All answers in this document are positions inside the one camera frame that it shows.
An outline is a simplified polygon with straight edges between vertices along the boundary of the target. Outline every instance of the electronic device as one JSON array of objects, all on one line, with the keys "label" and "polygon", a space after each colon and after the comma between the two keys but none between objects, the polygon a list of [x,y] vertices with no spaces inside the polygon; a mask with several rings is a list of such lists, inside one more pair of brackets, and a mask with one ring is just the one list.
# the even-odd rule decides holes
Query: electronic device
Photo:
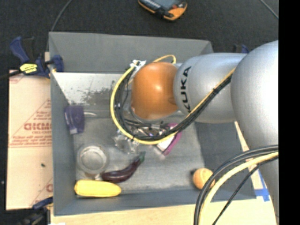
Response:
[{"label": "electronic device", "polygon": [[188,6],[184,0],[138,0],[138,3],[159,18],[169,21],[179,18]]}]

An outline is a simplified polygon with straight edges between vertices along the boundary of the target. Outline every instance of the small orange fruit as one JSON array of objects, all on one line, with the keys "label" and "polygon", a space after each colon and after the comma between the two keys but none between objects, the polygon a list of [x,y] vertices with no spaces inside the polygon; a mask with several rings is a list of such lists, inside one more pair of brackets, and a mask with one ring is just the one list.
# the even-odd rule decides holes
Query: small orange fruit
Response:
[{"label": "small orange fruit", "polygon": [[[210,176],[213,174],[211,170],[208,168],[199,168],[197,169],[193,174],[193,183],[194,185],[202,189],[204,187],[204,184],[206,181],[210,178]],[[210,188],[215,184],[215,180],[212,182]]]}]

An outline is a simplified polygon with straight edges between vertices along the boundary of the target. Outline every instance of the purple eggplant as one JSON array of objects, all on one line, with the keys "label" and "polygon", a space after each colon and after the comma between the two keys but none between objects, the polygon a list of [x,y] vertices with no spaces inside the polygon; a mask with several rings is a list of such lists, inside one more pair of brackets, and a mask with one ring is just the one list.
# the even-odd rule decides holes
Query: purple eggplant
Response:
[{"label": "purple eggplant", "polygon": [[113,183],[126,181],[135,173],[139,165],[144,161],[145,153],[146,152],[141,152],[139,156],[135,157],[134,160],[122,170],[103,173],[101,175],[102,180]]}]

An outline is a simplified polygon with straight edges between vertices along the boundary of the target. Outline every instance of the black floor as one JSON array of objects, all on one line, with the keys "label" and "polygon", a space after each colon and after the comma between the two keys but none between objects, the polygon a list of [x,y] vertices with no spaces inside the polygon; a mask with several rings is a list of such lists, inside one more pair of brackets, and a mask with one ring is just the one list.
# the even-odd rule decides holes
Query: black floor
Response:
[{"label": "black floor", "polygon": [[[35,37],[35,53],[46,50],[47,34],[68,0],[0,0],[0,75],[19,60],[9,49],[17,36]],[[279,0],[264,0],[278,14]],[[215,52],[234,44],[249,50],[278,39],[278,19],[259,0],[187,0],[176,22],[150,15],[137,0],[73,0],[56,31],[205,39]],[[0,225],[16,224],[30,211],[4,211],[8,132],[8,85],[0,81]]]}]

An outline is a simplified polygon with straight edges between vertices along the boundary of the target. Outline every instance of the blue tape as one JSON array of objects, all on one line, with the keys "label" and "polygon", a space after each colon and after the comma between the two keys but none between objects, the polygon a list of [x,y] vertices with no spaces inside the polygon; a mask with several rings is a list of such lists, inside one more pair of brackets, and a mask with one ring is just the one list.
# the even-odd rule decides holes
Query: blue tape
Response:
[{"label": "blue tape", "polygon": [[259,174],[259,177],[262,181],[262,189],[255,189],[254,190],[255,195],[256,196],[262,196],[264,202],[270,201],[269,191],[268,191],[268,189],[267,189],[267,187],[264,183],[263,176],[262,176],[262,174],[259,170],[258,170],[258,174]]}]

